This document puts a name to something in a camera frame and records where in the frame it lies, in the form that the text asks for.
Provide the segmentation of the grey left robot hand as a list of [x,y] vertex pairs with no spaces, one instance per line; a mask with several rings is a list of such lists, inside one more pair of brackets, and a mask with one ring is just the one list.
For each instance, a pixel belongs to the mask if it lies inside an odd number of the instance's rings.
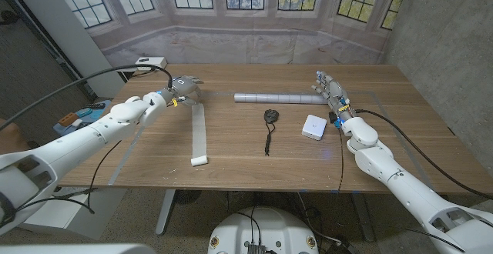
[[184,105],[197,105],[200,103],[201,89],[199,85],[203,81],[196,76],[183,75],[173,79],[171,92],[178,103]]

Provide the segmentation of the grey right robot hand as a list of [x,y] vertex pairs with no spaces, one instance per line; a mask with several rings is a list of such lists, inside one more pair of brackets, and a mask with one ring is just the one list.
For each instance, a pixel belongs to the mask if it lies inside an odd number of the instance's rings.
[[312,85],[311,88],[327,101],[330,109],[335,113],[348,109],[348,95],[340,83],[326,72],[317,71],[316,74],[317,85]]

